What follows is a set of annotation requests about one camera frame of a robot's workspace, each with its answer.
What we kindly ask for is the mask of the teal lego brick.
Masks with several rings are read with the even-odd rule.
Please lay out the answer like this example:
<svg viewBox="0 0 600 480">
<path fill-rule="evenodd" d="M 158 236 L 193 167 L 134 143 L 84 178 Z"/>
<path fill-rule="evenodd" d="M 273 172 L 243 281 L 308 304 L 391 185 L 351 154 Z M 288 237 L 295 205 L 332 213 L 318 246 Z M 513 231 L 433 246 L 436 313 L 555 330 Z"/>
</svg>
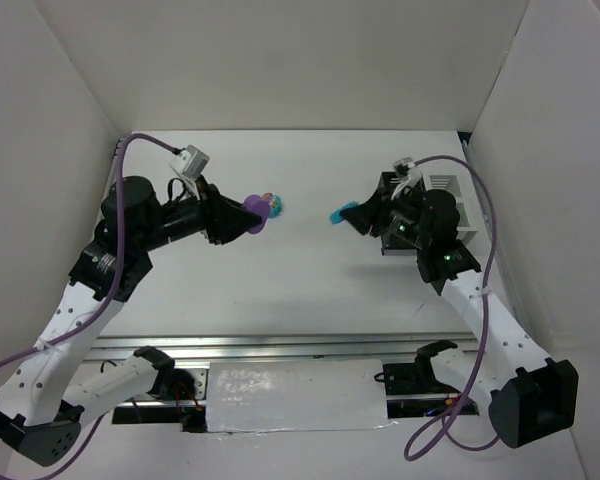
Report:
<svg viewBox="0 0 600 480">
<path fill-rule="evenodd" d="M 330 223 L 332 225 L 337 225 L 337 224 L 343 222 L 344 218 L 342 216 L 342 213 L 345 210 L 356 207 L 357 205 L 358 205 L 357 202 L 349 202 L 349 203 L 345 204 L 344 206 L 338 208 L 337 210 L 335 210 L 333 213 L 330 214 L 330 216 L 329 216 Z"/>
</svg>

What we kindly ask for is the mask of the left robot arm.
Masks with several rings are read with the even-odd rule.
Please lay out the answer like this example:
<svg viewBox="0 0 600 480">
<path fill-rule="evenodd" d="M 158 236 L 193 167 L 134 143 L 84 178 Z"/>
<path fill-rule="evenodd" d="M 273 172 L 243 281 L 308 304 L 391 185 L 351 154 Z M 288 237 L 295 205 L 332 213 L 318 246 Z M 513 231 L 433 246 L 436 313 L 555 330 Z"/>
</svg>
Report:
<svg viewBox="0 0 600 480">
<path fill-rule="evenodd" d="M 39 466 L 59 462 L 82 428 L 137 395 L 159 398 L 175 389 L 181 371 L 163 351 L 135 350 L 115 367 L 71 382 L 104 327 L 149 273 L 151 251 L 197 233 L 212 245 L 261 231 L 269 204 L 257 195 L 237 202 L 204 179 L 202 195 L 185 192 L 160 203 L 151 182 L 124 178 L 101 204 L 94 238 L 69 273 L 56 313 L 11 378 L 0 387 L 0 439 Z"/>
</svg>

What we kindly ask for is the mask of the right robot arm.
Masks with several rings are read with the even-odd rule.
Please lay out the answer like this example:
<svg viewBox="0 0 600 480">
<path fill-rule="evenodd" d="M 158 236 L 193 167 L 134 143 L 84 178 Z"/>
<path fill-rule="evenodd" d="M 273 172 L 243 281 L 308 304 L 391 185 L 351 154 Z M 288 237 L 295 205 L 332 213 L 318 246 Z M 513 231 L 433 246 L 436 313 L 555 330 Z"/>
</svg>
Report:
<svg viewBox="0 0 600 480">
<path fill-rule="evenodd" d="M 362 235 L 391 235 L 412 246 L 422 280 L 475 334 L 474 355 L 451 341 L 422 348 L 418 359 L 427 379 L 460 391 L 461 400 L 473 402 L 510 448 L 572 427 L 575 367 L 553 360 L 489 287 L 490 266 L 480 264 L 458 237 L 460 213 L 451 193 L 393 195 L 377 189 L 339 215 Z"/>
</svg>

